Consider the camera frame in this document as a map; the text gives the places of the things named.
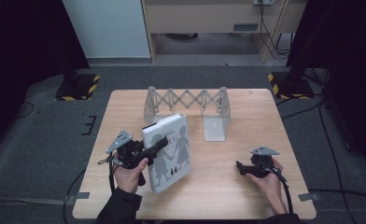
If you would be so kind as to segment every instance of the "hand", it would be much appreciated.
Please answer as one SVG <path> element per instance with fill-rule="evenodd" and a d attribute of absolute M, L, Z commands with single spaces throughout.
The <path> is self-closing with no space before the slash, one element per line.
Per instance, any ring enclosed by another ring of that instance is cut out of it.
<path fill-rule="evenodd" d="M 144 158 L 139 162 L 139 164 L 132 170 L 125 169 L 122 166 L 117 167 L 116 164 L 113 165 L 114 178 L 116 178 L 117 185 L 119 189 L 124 190 L 128 193 L 136 193 L 138 188 L 138 181 L 140 173 L 148 165 L 148 158 Z"/>
<path fill-rule="evenodd" d="M 282 171 L 282 165 L 274 158 L 273 161 L 274 167 Z M 261 193 L 271 205 L 274 215 L 287 213 L 286 206 L 282 202 L 281 182 L 274 173 L 269 173 L 264 178 L 257 178 L 254 175 L 247 173 L 246 177 L 253 181 L 260 189 Z"/>

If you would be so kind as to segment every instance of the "book cover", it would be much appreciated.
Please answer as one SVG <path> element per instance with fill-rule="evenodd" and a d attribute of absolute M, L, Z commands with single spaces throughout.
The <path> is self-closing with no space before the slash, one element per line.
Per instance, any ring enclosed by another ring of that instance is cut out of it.
<path fill-rule="evenodd" d="M 161 149 L 148 166 L 151 189 L 162 192 L 191 171 L 187 117 L 174 114 L 142 130 L 145 148 L 166 136 L 168 145 Z"/>

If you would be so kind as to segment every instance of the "black sleeve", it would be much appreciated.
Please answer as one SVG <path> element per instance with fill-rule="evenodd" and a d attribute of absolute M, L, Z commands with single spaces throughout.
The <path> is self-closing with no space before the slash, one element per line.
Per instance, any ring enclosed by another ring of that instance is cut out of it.
<path fill-rule="evenodd" d="M 141 202 L 142 196 L 116 188 L 99 213 L 96 224 L 134 223 Z"/>
<path fill-rule="evenodd" d="M 303 224 L 297 214 L 282 214 L 269 217 L 261 222 L 261 224 Z"/>

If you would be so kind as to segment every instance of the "expandable metal stand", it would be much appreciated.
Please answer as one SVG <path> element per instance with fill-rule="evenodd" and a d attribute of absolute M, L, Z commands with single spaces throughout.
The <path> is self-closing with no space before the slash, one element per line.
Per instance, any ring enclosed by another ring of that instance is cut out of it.
<path fill-rule="evenodd" d="M 205 141 L 226 140 L 227 127 L 231 120 L 231 109 L 225 87 L 220 88 L 218 93 L 212 96 L 207 90 L 199 90 L 196 94 L 185 90 L 177 95 L 173 89 L 168 89 L 164 94 L 160 94 L 154 87 L 150 86 L 144 108 L 145 122 L 151 124 L 175 114 L 177 104 L 182 104 L 186 108 L 190 108 L 193 104 L 200 106 Z M 167 115 L 159 114 L 162 105 L 167 105 L 169 108 Z M 209 107 L 212 106 L 216 108 L 216 111 L 209 110 Z"/>

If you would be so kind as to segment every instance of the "gray carpet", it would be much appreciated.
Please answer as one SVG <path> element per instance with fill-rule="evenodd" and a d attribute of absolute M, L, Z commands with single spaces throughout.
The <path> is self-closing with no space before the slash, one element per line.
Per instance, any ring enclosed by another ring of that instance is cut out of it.
<path fill-rule="evenodd" d="M 62 201 L 69 186 L 86 168 L 99 131 L 110 93 L 117 89 L 271 89 L 267 74 L 283 67 L 243 66 L 110 66 L 93 67 L 101 76 L 90 100 L 58 102 L 54 94 L 63 77 L 52 77 L 33 85 L 26 102 L 0 143 L 0 198 L 37 198 Z M 316 93 L 321 88 L 310 82 Z M 312 100 L 275 99 L 281 117 L 316 105 Z M 321 107 L 331 145 L 335 151 L 346 190 L 366 193 L 366 160 L 357 151 L 347 151 L 330 111 Z M 86 123 L 96 116 L 91 134 Z M 284 119 L 290 143 L 309 189 L 339 189 L 335 163 L 318 109 Z M 81 178 L 72 188 L 75 194 Z M 317 223 L 353 223 L 346 212 L 341 193 L 318 192 L 315 201 Z M 357 223 L 366 223 L 366 197 L 346 194 L 347 204 Z M 93 223 L 76 220 L 72 205 L 66 207 L 69 223 Z M 60 205 L 0 203 L 0 223 L 63 223 Z"/>

